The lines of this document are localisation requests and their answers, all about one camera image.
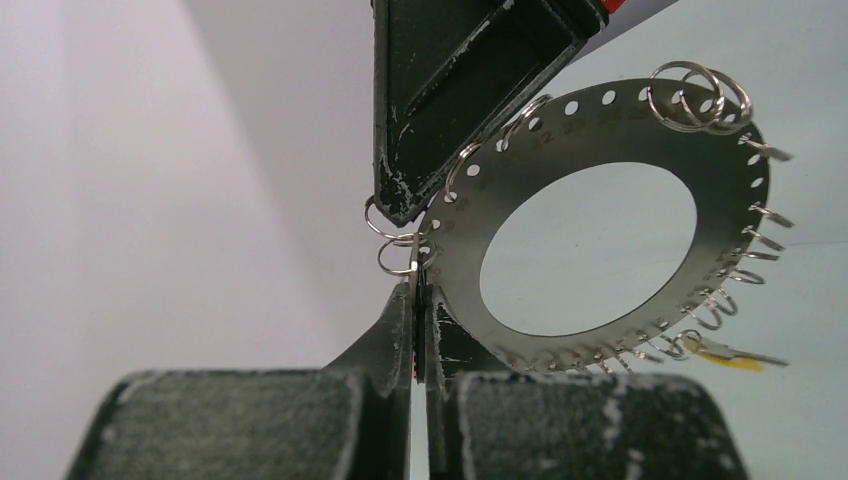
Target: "large center hole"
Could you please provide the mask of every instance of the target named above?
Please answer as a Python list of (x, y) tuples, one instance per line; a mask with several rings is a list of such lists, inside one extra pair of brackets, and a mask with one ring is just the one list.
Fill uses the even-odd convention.
[(695, 202), (670, 172), (613, 163), (560, 179), (498, 230), (480, 278), (504, 325), (536, 335), (609, 323), (653, 296), (695, 233)]

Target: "white background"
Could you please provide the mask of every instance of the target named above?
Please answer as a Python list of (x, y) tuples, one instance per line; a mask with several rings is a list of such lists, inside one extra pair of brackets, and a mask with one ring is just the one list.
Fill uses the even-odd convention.
[[(320, 366), (373, 323), (392, 279), (361, 219), (372, 189), (367, 2), (3, 3), (0, 478), (60, 477), (129, 371)], [(768, 285), (732, 286), (743, 313), (716, 334), (793, 365), (662, 367), (705, 383), (756, 478), (848, 467), (846, 14), (835, 0), (683, 0), (547, 89), (696, 60), (745, 85), (767, 139), (798, 156), (773, 170), (772, 204), (799, 226), (769, 233), (790, 247), (756, 265)], [(531, 224), (549, 225), (543, 235), (594, 228)]]

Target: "circular metal plate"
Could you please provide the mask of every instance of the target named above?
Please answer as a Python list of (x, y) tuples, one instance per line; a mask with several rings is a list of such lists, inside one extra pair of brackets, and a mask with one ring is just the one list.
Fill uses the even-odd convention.
[[(683, 308), (703, 302), (700, 292), (721, 285), (724, 279), (717, 272), (735, 267), (739, 259), (731, 252), (744, 250), (751, 242), (743, 229), (759, 225), (761, 216), (748, 208), (755, 202), (766, 204), (768, 162), (759, 159), (749, 165), (756, 152), (738, 142), (745, 134), (761, 141), (756, 127), (749, 125), (738, 136), (671, 130), (653, 116), (646, 101), (639, 99), (648, 82), (635, 79), (596, 85), (549, 102), (537, 112), (538, 121), (512, 135), (506, 151), (497, 151), (499, 136), (483, 144), (457, 175), (451, 189), (457, 199), (447, 203), (444, 192), (440, 193), (421, 223), (422, 230), (434, 220), (439, 225), (428, 233), (438, 252), (428, 279), (442, 288), (446, 307), (457, 321), (514, 368), (561, 370), (567, 368), (561, 359), (575, 355), (594, 363), (598, 357), (592, 358), (599, 349), (602, 358), (609, 358), (610, 348), (633, 348), (643, 343), (640, 333), (654, 337), (670, 328), (685, 316)], [(681, 83), (652, 80), (651, 85), (655, 101), (664, 112), (686, 121), (682, 108), (671, 102)], [(605, 94), (609, 98), (610, 91), (615, 92), (615, 100), (606, 105), (602, 98)], [(687, 84), (686, 98), (692, 105), (701, 105), (712, 96), (711, 90)], [(574, 102), (577, 110), (571, 113)], [(738, 108), (728, 104), (725, 112), (738, 115)], [(486, 308), (480, 291), (483, 259), (498, 229), (525, 201), (556, 180), (616, 162), (664, 168), (691, 191), (697, 224), (692, 245), (678, 270), (642, 305), (588, 331), (531, 335), (499, 322)], [(466, 174), (471, 165), (479, 166), (475, 176)], [(615, 294), (609, 292), (610, 298)], [(568, 305), (563, 305), (564, 325), (568, 316)]]

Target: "red part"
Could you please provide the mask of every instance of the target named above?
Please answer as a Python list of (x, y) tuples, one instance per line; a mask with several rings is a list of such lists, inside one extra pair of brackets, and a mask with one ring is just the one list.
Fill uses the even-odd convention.
[(615, 13), (616, 10), (625, 2), (625, 0), (601, 0), (604, 8), (610, 13)]

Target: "yellow key tag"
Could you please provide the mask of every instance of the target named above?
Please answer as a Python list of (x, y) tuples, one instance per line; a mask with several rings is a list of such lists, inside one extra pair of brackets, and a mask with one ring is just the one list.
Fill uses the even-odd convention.
[(683, 345), (686, 347), (686, 350), (689, 350), (705, 360), (721, 365), (722, 367), (741, 368), (742, 370), (750, 370), (752, 372), (762, 372), (766, 369), (762, 362), (758, 362), (750, 358), (734, 358), (732, 360), (725, 360), (724, 358), (716, 357), (709, 353), (697, 352), (698, 343), (690, 338), (683, 338)]

